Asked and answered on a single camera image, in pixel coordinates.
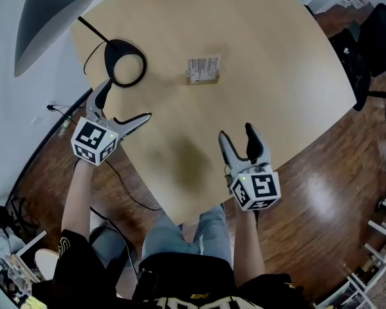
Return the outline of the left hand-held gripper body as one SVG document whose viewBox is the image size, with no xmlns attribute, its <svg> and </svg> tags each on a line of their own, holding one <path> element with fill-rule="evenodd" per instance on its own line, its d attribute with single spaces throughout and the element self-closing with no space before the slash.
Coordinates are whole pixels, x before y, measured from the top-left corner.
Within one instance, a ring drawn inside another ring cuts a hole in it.
<svg viewBox="0 0 386 309">
<path fill-rule="evenodd" d="M 73 153 L 95 166 L 99 166 L 117 148 L 125 136 L 129 123 L 117 119 L 106 119 L 101 113 L 86 108 L 86 116 L 81 117 L 71 138 Z"/>
</svg>

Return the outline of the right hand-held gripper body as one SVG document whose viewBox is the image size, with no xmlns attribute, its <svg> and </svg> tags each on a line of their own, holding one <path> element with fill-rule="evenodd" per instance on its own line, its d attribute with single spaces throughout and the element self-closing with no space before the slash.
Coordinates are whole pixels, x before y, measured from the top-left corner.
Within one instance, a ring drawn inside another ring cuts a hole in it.
<svg viewBox="0 0 386 309">
<path fill-rule="evenodd" d="M 229 167 L 228 188 L 242 211 L 258 211 L 271 207 L 281 197 L 278 172 L 270 159 L 236 160 Z"/>
</svg>

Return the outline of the person's left forearm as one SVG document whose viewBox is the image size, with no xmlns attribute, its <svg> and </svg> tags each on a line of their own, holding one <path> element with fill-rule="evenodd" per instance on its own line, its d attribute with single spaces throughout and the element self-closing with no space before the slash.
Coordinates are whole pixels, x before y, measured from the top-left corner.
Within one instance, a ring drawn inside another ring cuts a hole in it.
<svg viewBox="0 0 386 309">
<path fill-rule="evenodd" d="M 91 180 L 94 165 L 78 160 L 62 217 L 61 230 L 70 230 L 89 239 Z"/>
</svg>

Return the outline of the person's right forearm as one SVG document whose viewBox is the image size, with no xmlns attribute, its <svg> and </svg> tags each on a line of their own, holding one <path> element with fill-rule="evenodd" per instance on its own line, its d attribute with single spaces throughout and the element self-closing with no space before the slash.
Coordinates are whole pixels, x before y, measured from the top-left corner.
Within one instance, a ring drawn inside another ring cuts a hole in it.
<svg viewBox="0 0 386 309">
<path fill-rule="evenodd" d="M 233 266 L 236 287 L 240 287 L 266 272 L 255 214 L 252 211 L 242 211 L 240 207 L 236 207 L 235 212 Z"/>
</svg>

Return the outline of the plastic bottle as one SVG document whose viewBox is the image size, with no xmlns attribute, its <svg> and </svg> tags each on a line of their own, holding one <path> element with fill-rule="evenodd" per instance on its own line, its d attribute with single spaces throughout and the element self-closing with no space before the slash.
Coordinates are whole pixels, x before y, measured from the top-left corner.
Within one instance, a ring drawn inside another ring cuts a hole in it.
<svg viewBox="0 0 386 309">
<path fill-rule="evenodd" d="M 70 117 L 64 119 L 64 121 L 59 129 L 59 132 L 58 132 L 59 138 L 62 138 L 65 135 L 65 133 L 68 130 L 68 128 L 70 127 L 71 123 L 72 123 L 72 120 Z"/>
</svg>

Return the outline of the grey desk lamp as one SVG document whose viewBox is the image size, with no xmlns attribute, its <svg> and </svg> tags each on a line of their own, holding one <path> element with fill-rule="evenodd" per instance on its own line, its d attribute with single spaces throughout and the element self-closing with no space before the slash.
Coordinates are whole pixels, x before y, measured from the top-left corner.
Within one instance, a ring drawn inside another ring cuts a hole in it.
<svg viewBox="0 0 386 309">
<path fill-rule="evenodd" d="M 26 72 L 36 60 L 75 22 L 105 42 L 104 61 L 109 79 L 113 84 L 128 88 L 139 83 L 147 71 L 147 58 L 135 45 L 121 40 L 108 39 L 82 14 L 93 0 L 24 0 L 21 13 L 14 57 L 14 76 Z M 130 83 L 121 83 L 115 76 L 115 65 L 127 55 L 135 55 L 142 61 L 140 74 Z"/>
</svg>

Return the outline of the person's black shirt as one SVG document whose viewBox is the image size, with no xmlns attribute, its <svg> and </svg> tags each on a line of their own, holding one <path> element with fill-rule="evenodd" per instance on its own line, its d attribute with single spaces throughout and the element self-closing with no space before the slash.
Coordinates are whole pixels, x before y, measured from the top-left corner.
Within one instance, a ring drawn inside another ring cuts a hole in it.
<svg viewBox="0 0 386 309">
<path fill-rule="evenodd" d="M 182 253 L 143 260 L 132 298 L 123 299 L 83 236 L 64 230 L 59 253 L 53 278 L 32 286 L 48 309 L 309 309 L 287 274 L 263 274 L 236 286 L 227 261 Z"/>
</svg>

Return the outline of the white round stool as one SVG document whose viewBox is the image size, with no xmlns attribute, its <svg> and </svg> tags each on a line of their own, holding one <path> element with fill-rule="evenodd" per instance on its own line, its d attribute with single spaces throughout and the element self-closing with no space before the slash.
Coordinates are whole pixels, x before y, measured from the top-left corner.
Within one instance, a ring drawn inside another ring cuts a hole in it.
<svg viewBox="0 0 386 309">
<path fill-rule="evenodd" d="M 35 253 L 35 263 L 45 280 L 53 279 L 59 254 L 52 250 L 41 248 Z"/>
</svg>

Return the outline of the black office chair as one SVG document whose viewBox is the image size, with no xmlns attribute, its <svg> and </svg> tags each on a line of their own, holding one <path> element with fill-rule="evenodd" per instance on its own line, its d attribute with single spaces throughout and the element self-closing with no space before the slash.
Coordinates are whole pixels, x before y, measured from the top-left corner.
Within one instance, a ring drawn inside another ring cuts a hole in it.
<svg viewBox="0 0 386 309">
<path fill-rule="evenodd" d="M 386 72 L 386 5 L 374 7 L 362 23 L 352 22 L 329 38 L 349 79 L 361 111 L 368 97 L 386 98 L 386 91 L 371 91 L 371 79 Z"/>
</svg>

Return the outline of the white shelf frame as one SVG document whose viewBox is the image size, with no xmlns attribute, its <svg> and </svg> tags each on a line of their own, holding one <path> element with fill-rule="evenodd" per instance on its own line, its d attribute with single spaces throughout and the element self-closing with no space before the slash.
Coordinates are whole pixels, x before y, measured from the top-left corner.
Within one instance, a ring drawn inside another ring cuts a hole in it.
<svg viewBox="0 0 386 309">
<path fill-rule="evenodd" d="M 376 202 L 376 219 L 367 222 L 372 238 L 365 242 L 365 259 L 349 272 L 341 286 L 313 309 L 376 309 L 370 291 L 386 273 L 386 190 Z"/>
</svg>

